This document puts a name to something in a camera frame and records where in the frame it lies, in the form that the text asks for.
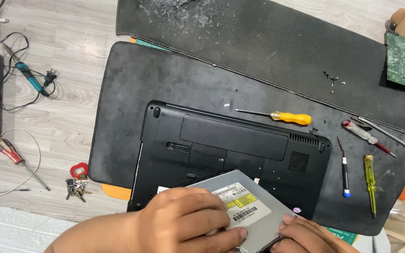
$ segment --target red and white screwdriver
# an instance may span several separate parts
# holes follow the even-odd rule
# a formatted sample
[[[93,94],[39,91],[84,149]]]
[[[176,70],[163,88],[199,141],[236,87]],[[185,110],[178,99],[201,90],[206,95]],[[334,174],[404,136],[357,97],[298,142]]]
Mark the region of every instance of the red and white screwdriver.
[[[40,180],[30,169],[26,166],[26,161],[21,158],[21,155],[17,152],[14,145],[10,143],[7,139],[0,138],[0,152],[7,155],[7,157],[12,160],[15,165],[20,165],[23,167],[37,182],[39,182],[46,190],[50,190],[45,183]]]
[[[359,137],[367,140],[370,144],[374,144],[378,148],[382,149],[384,152],[386,152],[394,157],[397,157],[394,153],[392,153],[390,150],[388,150],[386,147],[384,147],[384,145],[380,144],[376,137],[371,136],[370,133],[368,133],[367,131],[358,127],[356,124],[352,123],[351,120],[345,120],[341,123],[341,125],[347,129],[351,130],[351,132],[357,134]]]

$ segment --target yellow warning label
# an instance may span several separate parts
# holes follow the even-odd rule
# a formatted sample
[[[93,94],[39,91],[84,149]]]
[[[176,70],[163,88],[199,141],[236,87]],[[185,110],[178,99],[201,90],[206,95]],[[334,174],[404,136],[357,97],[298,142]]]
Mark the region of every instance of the yellow warning label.
[[[235,203],[233,201],[229,202],[226,204],[228,206],[228,209],[235,206]]]
[[[244,206],[246,206],[248,204],[251,204],[252,202],[254,202],[256,200],[257,200],[257,198],[255,198],[251,193],[249,193],[249,194],[247,194],[247,195],[245,195],[245,196],[243,196],[241,198],[238,198],[238,199],[234,200],[233,202],[239,208],[242,208],[242,207],[244,207]]]

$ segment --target laptop vent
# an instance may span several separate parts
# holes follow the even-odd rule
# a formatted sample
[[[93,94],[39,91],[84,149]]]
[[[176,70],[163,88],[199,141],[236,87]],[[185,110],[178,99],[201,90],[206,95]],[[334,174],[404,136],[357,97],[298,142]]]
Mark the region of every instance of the laptop vent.
[[[319,140],[317,138],[309,137],[309,136],[305,136],[305,135],[292,134],[292,133],[290,134],[290,140],[301,141],[304,143],[313,144],[313,145],[317,145],[317,146],[319,144]]]
[[[243,172],[243,174],[245,174],[245,175],[249,175],[249,172],[251,170],[251,164],[252,164],[252,162],[250,160],[241,159],[240,165],[239,165],[239,171]]]
[[[305,173],[310,155],[293,151],[290,156],[289,170]]]

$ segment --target hand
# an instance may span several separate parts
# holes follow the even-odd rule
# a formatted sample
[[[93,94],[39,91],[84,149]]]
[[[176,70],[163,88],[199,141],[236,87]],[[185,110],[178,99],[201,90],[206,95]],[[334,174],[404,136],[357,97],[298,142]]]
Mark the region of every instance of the hand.
[[[223,201],[206,189],[173,188],[157,194],[137,216],[137,253],[225,253],[245,228],[205,235],[229,225]]]
[[[271,253],[360,253],[324,227],[301,216],[285,214],[279,232],[286,238],[275,243]]]

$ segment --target silver optical drive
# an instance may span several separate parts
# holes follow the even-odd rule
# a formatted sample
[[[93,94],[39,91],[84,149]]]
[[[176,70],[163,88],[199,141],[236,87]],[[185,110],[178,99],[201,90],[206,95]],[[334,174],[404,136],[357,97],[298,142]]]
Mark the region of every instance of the silver optical drive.
[[[228,206],[231,223],[226,229],[245,227],[248,237],[235,250],[263,253],[284,237],[278,226],[286,213],[296,214],[239,170],[227,172],[187,187],[206,188]]]

